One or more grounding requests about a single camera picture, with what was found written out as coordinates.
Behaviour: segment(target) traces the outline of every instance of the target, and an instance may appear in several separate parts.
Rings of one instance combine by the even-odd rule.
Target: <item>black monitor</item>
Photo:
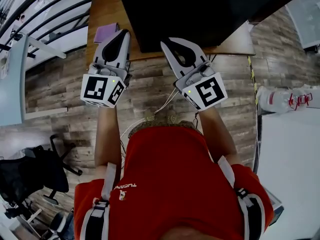
[[[161,51],[167,37],[218,46],[269,1],[122,0],[143,53]]]

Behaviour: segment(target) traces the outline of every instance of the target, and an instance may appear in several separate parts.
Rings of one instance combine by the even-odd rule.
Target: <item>person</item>
[[[268,227],[274,216],[268,194],[257,175],[242,165],[218,111],[210,107],[198,115],[203,135],[191,122],[176,123],[174,113],[165,121],[147,116],[128,135],[120,180],[117,110],[98,109],[95,179],[75,188],[75,239],[80,239],[93,201],[101,198],[108,163],[116,165],[109,198],[109,240],[243,240],[244,215],[217,164],[222,156],[234,172],[234,188],[245,188],[262,200],[262,232]]]

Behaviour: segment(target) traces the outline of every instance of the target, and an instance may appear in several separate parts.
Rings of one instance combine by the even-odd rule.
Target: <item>desk leg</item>
[[[31,223],[38,215],[42,212],[42,209],[38,209],[31,217],[27,220],[28,223]]]
[[[24,115],[24,120],[50,116],[50,115],[63,113],[63,112],[68,112],[68,108],[67,107],[62,107],[62,108],[56,108],[56,109],[37,111],[37,112],[32,112],[32,113],[26,113]]]
[[[34,38],[32,38],[32,37],[30,37],[30,36],[29,36],[28,38],[29,38],[29,39],[28,39],[29,43],[30,43],[32,46],[39,48],[40,50],[43,50],[43,51],[45,51],[45,52],[47,52],[47,53],[53,54],[53,55],[55,55],[55,56],[58,56],[58,57],[60,57],[60,58],[62,58],[62,59],[65,59],[65,58],[67,57],[67,55],[66,55],[65,53],[63,53],[62,51],[59,51],[59,50],[57,50],[57,49],[54,49],[54,48],[52,48],[51,46],[49,46],[49,45],[47,45],[47,44],[44,44],[44,43],[41,42],[41,41],[35,40]]]

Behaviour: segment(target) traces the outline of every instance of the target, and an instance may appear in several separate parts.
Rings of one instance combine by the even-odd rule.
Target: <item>black office chair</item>
[[[66,193],[69,191],[69,184],[64,169],[80,176],[81,170],[75,171],[63,162],[63,159],[76,146],[71,143],[67,151],[59,157],[53,139],[50,137],[52,150],[44,150],[42,146],[26,148],[25,156],[14,160],[0,160],[0,195],[12,207],[18,205],[18,210],[9,210],[7,217],[14,218],[17,214],[30,217],[22,202],[32,193],[47,187],[52,189],[49,196],[43,198],[51,204],[58,205],[54,199],[56,192]]]

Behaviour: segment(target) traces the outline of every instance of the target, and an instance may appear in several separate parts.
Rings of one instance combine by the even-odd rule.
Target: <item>white cable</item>
[[[165,101],[164,105],[163,105],[161,108],[159,108],[156,112],[154,112],[154,115],[155,115],[156,113],[158,113],[160,110],[164,109],[165,106],[168,105],[168,104],[173,100],[173,98],[178,94],[178,91],[177,91],[177,92],[173,95],[173,97],[170,99],[171,95],[174,93],[175,90],[176,90],[176,88],[173,89],[173,91],[172,91],[171,94],[169,95],[168,99]],[[135,125],[135,124],[137,124],[137,123],[139,123],[139,122],[141,122],[141,121],[144,121],[144,120],[145,120],[145,119],[142,118],[142,119],[140,119],[140,120],[132,123],[132,124],[121,134],[120,140],[122,139],[122,137],[125,135],[125,133],[126,133],[133,125]]]
[[[131,126],[133,126],[133,125],[135,125],[135,124],[137,124],[137,123],[139,123],[140,121],[144,121],[145,119],[144,118],[142,118],[142,119],[140,119],[140,120],[138,120],[138,121],[136,121],[136,122],[134,122],[133,124],[131,124],[123,133],[122,133],[122,135],[121,135],[121,137],[120,137],[120,140],[122,139],[122,137],[124,136],[124,134],[130,129],[130,127]]]
[[[172,96],[172,98],[166,103],[164,104],[160,109],[158,109],[156,112],[154,112],[154,114],[158,113],[160,110],[164,109],[166,105],[168,105],[172,100],[173,98],[178,94],[178,91]]]

